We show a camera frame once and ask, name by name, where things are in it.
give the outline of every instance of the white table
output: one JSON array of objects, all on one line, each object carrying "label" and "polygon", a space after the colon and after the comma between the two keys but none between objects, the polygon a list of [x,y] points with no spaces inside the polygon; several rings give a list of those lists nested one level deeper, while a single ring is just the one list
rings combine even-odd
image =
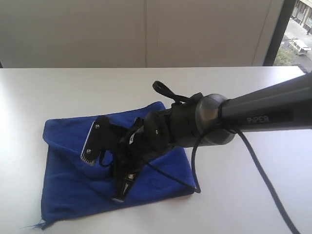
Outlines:
[{"label": "white table", "polygon": [[[157,69],[0,69],[0,233],[40,221],[47,119],[126,111],[161,100],[163,81],[177,94],[234,98],[297,77],[297,67]],[[312,233],[312,131],[246,134],[302,234]],[[289,234],[239,137],[197,151],[202,193],[57,222],[47,234]]]}]

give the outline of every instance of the white wall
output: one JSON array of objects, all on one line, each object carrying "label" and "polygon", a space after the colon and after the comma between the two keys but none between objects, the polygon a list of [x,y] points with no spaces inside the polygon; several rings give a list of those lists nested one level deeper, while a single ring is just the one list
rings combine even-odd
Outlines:
[{"label": "white wall", "polygon": [[283,0],[0,1],[4,67],[262,65]]}]

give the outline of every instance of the blue cloth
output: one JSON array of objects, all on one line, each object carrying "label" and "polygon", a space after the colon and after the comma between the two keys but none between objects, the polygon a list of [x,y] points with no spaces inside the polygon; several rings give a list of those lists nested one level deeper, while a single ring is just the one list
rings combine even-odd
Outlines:
[{"label": "blue cloth", "polygon": [[[164,109],[161,102],[145,108],[107,115],[110,122],[129,128],[136,117],[145,117],[151,110]],[[83,217],[105,211],[136,206],[170,197],[193,193],[183,185],[172,181],[152,168],[145,166],[124,203],[111,200],[114,195],[114,179],[109,169],[97,162],[89,166],[80,159],[80,152],[92,122],[97,118],[77,117],[46,121],[43,139],[49,145],[44,185],[41,199],[41,215],[45,229],[58,220]],[[104,163],[112,155],[107,152]],[[152,164],[164,172],[195,186],[191,168],[183,148],[171,150],[154,160]]]}]

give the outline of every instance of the tree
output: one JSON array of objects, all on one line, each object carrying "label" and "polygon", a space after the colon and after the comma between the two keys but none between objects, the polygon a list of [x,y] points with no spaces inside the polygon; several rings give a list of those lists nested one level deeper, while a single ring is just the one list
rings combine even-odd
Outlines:
[{"label": "tree", "polygon": [[291,66],[296,55],[290,49],[279,47],[273,66]]}]

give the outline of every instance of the building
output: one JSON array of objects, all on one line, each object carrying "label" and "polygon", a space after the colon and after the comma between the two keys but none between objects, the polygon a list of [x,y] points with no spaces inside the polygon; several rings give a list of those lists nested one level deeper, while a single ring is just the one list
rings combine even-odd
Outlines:
[{"label": "building", "polygon": [[291,18],[310,31],[312,29],[312,0],[296,0]]}]

